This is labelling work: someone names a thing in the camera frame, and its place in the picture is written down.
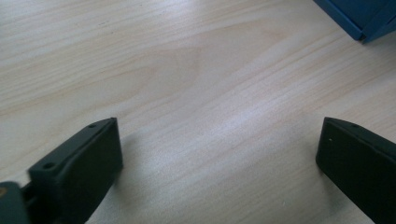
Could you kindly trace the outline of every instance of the screw hole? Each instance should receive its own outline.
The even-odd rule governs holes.
[[[0,198],[3,197],[7,193],[6,188],[0,188]]]
[[[55,166],[55,163],[49,162],[49,163],[45,164],[45,165],[43,166],[43,168],[44,168],[45,170],[49,170],[49,169],[53,168],[54,166]]]

